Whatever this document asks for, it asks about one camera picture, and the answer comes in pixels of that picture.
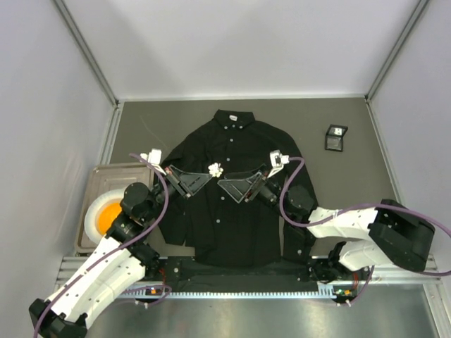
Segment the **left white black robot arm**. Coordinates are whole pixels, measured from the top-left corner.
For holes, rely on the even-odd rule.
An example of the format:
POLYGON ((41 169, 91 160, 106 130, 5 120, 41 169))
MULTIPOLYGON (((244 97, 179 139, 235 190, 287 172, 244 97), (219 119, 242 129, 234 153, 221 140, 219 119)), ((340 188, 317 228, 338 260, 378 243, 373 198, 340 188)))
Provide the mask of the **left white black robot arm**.
POLYGON ((159 254, 146 244, 170 201, 190 198, 212 179, 209 173, 187 173, 173 165, 156 171, 158 182, 128 185, 121 211, 94 252, 75 274, 46 299, 29 307, 34 337, 85 337, 99 315, 147 270, 159 269, 159 254))

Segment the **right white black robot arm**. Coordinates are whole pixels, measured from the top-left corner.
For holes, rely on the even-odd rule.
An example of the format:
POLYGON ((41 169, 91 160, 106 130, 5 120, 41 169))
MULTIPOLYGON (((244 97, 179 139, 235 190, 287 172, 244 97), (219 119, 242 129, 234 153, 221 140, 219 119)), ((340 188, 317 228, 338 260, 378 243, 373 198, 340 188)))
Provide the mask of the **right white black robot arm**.
POLYGON ((337 238, 327 258, 309 264, 321 281, 389 263, 412 273, 426 272, 435 228, 396 201, 327 209, 293 176, 279 187, 272 174, 262 170, 226 175, 218 185, 237 203, 259 200, 314 239, 337 238))

